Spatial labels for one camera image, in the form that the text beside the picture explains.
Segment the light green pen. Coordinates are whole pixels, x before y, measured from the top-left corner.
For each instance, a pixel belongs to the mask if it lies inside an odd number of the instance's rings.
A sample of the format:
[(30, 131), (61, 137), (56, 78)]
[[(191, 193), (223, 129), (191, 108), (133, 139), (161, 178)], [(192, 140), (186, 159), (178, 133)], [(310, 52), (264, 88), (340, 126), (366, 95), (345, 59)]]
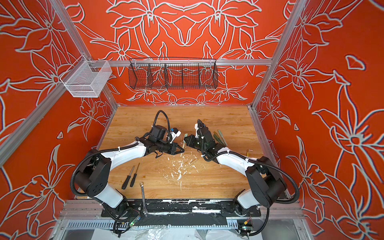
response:
[(226, 142), (226, 140), (225, 140), (225, 138), (224, 138), (224, 136), (223, 136), (221, 130), (218, 130), (218, 133), (219, 133), (219, 136), (220, 136), (220, 138), (221, 138), (223, 144), (224, 144), (225, 146), (227, 146), (228, 144), (227, 144), (227, 142)]

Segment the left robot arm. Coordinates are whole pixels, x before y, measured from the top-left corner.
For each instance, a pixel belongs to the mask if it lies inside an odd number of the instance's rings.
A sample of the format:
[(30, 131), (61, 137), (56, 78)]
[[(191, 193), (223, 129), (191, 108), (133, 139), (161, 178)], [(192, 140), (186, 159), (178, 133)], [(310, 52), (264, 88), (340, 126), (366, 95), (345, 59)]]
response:
[(152, 128), (142, 137), (124, 147), (106, 150), (91, 150), (76, 166), (70, 188), (74, 195), (86, 196), (116, 209), (123, 204), (124, 196), (108, 183), (110, 171), (131, 160), (155, 153), (177, 155), (185, 150), (175, 142), (181, 131), (170, 126), (166, 113), (159, 110)]

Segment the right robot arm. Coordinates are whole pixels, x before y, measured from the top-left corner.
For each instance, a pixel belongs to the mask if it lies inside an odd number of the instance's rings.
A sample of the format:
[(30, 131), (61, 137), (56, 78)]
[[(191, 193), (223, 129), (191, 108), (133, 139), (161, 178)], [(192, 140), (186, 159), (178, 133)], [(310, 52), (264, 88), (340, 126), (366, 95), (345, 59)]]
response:
[(186, 146), (201, 152), (207, 162), (227, 166), (244, 175), (250, 188), (239, 192), (222, 211), (239, 216), (247, 214), (252, 207), (269, 209), (274, 203), (293, 204), (298, 201), (300, 190), (294, 179), (280, 168), (271, 164), (269, 158), (250, 158), (230, 150), (216, 141), (209, 128), (198, 120), (196, 133), (184, 136)]

